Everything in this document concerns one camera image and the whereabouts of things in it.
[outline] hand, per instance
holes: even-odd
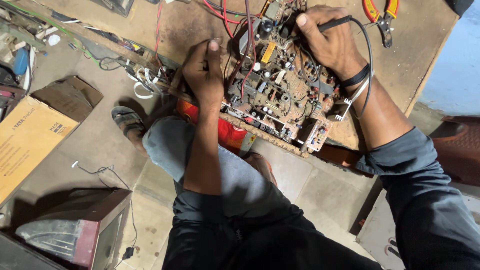
[[[342,80],[348,80],[360,72],[367,61],[360,55],[353,41],[349,24],[341,24],[320,33],[318,26],[348,15],[346,8],[316,5],[297,16],[297,29],[307,38],[313,56],[324,66],[331,68]]]
[[[224,95],[220,55],[225,54],[225,49],[219,46],[217,40],[197,45],[182,70],[200,109],[204,111],[219,111]],[[204,69],[205,61],[208,71]]]

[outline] grey jeans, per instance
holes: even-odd
[[[195,130],[194,125],[182,118],[169,116],[156,120],[143,138],[143,145],[152,162],[170,174],[177,186],[183,185]],[[227,217],[259,217],[290,205],[280,190],[250,164],[220,145],[218,156],[223,208]]]

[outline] tata product box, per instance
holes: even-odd
[[[0,122],[0,206],[102,98],[87,83],[69,77],[16,105]]]

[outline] pliers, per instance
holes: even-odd
[[[388,0],[385,10],[385,15],[382,17],[380,11],[375,7],[372,0],[362,0],[363,11],[372,23],[377,23],[380,32],[382,33],[383,43],[385,48],[392,46],[392,33],[390,32],[390,24],[396,18],[398,5],[400,0]]]

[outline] soldering iron handle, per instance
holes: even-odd
[[[334,21],[319,25],[318,26],[318,31],[323,32],[323,31],[325,31],[327,29],[330,29],[332,27],[335,27],[335,26],[338,26],[338,25],[341,25],[341,24],[344,24],[344,23],[348,23],[350,21],[351,17],[352,17],[352,15],[348,15],[348,16],[345,16],[345,17],[340,18],[338,20],[334,20]]]

